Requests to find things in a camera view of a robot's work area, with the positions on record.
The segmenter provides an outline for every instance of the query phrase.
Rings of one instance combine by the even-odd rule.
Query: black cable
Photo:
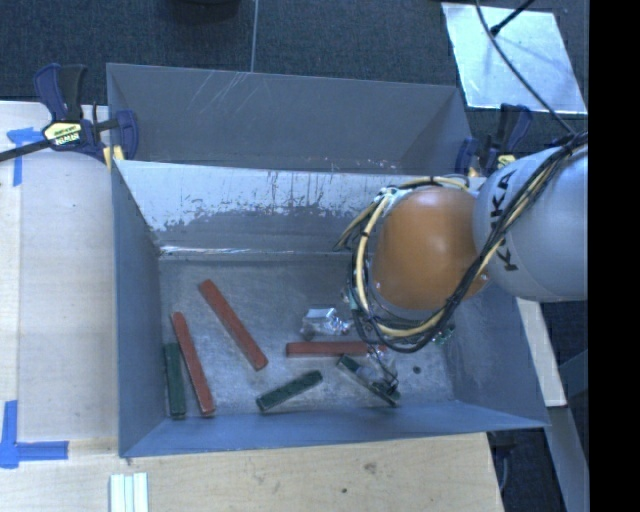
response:
[[[482,9],[480,8],[480,0],[475,0],[475,5],[476,5],[476,11],[478,13],[478,18],[480,19],[480,23],[482,24],[482,27],[484,28],[484,31],[487,33],[487,37],[489,37],[489,40],[491,41],[491,44],[493,44],[493,47],[496,49],[496,51],[500,54],[500,57],[502,57],[502,60],[504,60],[505,64],[507,66],[509,66],[509,69],[511,69],[511,71],[513,72],[514,75],[516,75],[516,77],[518,78],[518,80],[520,80],[520,82],[522,83],[522,85],[524,85],[527,90],[535,97],[535,99],[537,99],[540,104],[556,119],[556,121],[558,121],[562,127],[569,133],[571,133],[572,135],[576,135],[575,130],[573,130],[565,121],[564,119],[562,119],[557,112],[551,107],[551,105],[549,105],[537,92],[536,90],[531,86],[531,84],[520,74],[520,72],[515,68],[515,66],[511,63],[511,61],[509,60],[509,58],[505,55],[504,51],[502,51],[502,48],[500,48],[500,46],[498,45],[498,43],[496,42],[495,38],[493,37],[493,34],[491,33],[491,29],[489,28],[489,25],[487,24],[487,21],[484,18],[484,15],[482,14]]]
[[[351,266],[352,266],[352,269],[356,267],[355,251],[353,252]],[[355,305],[356,305],[356,308],[352,311],[352,317],[353,317],[353,323],[356,328],[356,332],[358,333],[358,336],[360,336],[360,339],[369,345],[384,345],[387,348],[390,348],[391,350],[394,350],[399,353],[413,353],[413,352],[417,352],[420,348],[422,348],[424,345],[417,346],[419,344],[420,339],[422,338],[421,336],[415,337],[415,340],[410,340],[408,338],[401,338],[399,340],[396,340],[396,342],[392,343],[388,341],[384,336],[384,334],[382,333],[382,331],[380,331],[380,327],[378,326],[378,320],[380,320],[379,318],[376,318],[371,313],[369,313],[369,315],[366,318],[363,318],[365,316],[363,312],[366,310],[362,302],[360,302],[360,299],[358,298],[358,294],[354,292],[356,285],[353,282],[353,277],[354,277],[354,272],[352,270],[350,272],[350,278],[349,278],[349,289],[350,289],[351,299],[355,302]],[[366,274],[365,276],[363,276],[363,280],[365,283],[367,283]],[[363,320],[364,322],[366,322],[367,326],[369,326],[369,328],[373,330],[373,333],[376,336],[375,339],[372,339],[369,336],[369,334],[365,332]],[[396,343],[401,343],[401,342],[409,343],[414,346],[410,348],[400,348],[396,345]]]
[[[511,20],[513,20],[515,17],[519,16],[522,11],[524,11],[527,7],[529,7],[535,1],[536,0],[527,0],[524,4],[522,4],[515,11],[513,11],[511,14],[509,14],[509,16],[507,16],[505,19],[503,19],[500,23],[496,23],[493,27],[491,27],[491,34],[493,35],[493,37],[497,36],[498,33],[504,27],[506,27],[509,23],[511,23]]]

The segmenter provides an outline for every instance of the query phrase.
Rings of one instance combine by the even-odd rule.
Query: wire bundle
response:
[[[445,304],[422,322],[412,322],[395,316],[384,320],[373,307],[376,299],[369,293],[368,244],[377,222],[400,191],[411,191],[424,186],[457,186],[468,190],[465,176],[427,177],[411,180],[403,185],[386,187],[374,198],[346,228],[334,250],[350,248],[352,251],[348,282],[354,324],[360,337],[369,344],[384,344],[401,353],[413,353],[432,341],[444,337],[454,311],[467,294],[474,280],[484,271],[491,257],[504,242],[504,238],[519,218],[535,203],[547,185],[562,169],[562,163],[575,151],[587,145],[588,132],[571,137],[569,142],[548,156],[515,193],[502,215],[495,222],[484,246],[467,269]]]

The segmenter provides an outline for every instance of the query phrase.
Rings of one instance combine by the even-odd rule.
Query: red wooden block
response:
[[[244,327],[235,311],[224,298],[218,287],[210,279],[200,283],[200,293],[211,306],[211,309],[218,315],[220,322],[231,335],[236,345],[240,348],[244,356],[258,371],[267,366],[269,362],[249,331]]]
[[[287,357],[307,356],[363,356],[369,346],[364,341],[294,341],[287,343]]]
[[[171,315],[171,321],[173,322],[173,329],[178,338],[178,344],[187,364],[187,370],[189,371],[189,377],[191,377],[191,383],[196,392],[198,403],[200,404],[200,411],[203,416],[211,416],[216,410],[209,384],[207,383],[207,377],[204,374],[202,365],[200,364],[200,358],[196,352],[196,347],[191,339],[191,333],[187,326],[187,321],[184,315],[179,311]]]

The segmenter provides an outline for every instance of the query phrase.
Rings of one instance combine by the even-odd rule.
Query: gray bin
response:
[[[340,301],[350,256],[332,247],[353,216],[382,186],[452,171],[468,135],[455,88],[124,65],[108,72],[110,107],[133,109],[141,135],[136,160],[117,162],[112,174],[121,456],[548,423],[515,300],[491,285],[458,309],[446,344],[396,356],[397,408],[339,372],[335,358],[285,357],[307,308]],[[205,279],[265,352],[263,370],[253,370],[200,295]],[[213,418],[199,417],[186,372],[187,418],[168,416],[162,345],[175,341],[176,310],[217,402]],[[311,369],[322,384],[259,411],[257,396]]]

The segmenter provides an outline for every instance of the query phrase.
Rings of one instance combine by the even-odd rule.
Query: blue tape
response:
[[[23,144],[30,144],[32,142],[40,142],[44,139],[42,133],[34,130],[32,127],[20,128],[19,130],[9,130],[7,137],[13,142],[16,147],[20,147]],[[19,156],[15,159],[13,164],[13,186],[17,187],[22,183],[22,157]]]
[[[34,460],[66,460],[68,441],[18,443],[18,401],[4,404],[2,440],[0,440],[0,468],[15,469],[20,462]]]

